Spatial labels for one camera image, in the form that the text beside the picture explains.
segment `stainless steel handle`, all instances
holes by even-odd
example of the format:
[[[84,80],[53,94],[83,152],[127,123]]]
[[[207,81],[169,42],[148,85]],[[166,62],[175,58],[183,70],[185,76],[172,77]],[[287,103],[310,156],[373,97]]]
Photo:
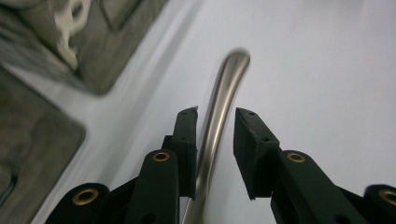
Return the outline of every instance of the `stainless steel handle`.
[[[219,140],[236,88],[248,68],[249,54],[244,50],[230,53],[219,70],[219,79],[210,107],[209,120],[198,160],[195,200],[189,200],[183,224],[203,224],[210,184],[218,155]]]

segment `white countertop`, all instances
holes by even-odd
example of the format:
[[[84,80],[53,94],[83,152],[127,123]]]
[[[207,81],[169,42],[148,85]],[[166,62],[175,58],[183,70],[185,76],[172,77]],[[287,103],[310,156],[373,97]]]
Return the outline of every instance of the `white countertop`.
[[[256,112],[283,149],[310,155],[336,185],[359,195],[396,186],[395,21],[396,2],[385,0],[169,0],[104,97],[13,69],[87,129],[34,223],[77,185],[114,189],[136,177],[177,112],[195,105],[200,148],[219,67],[236,47],[251,63],[226,121],[208,224],[275,223],[269,199],[248,199],[233,157],[236,107]]]

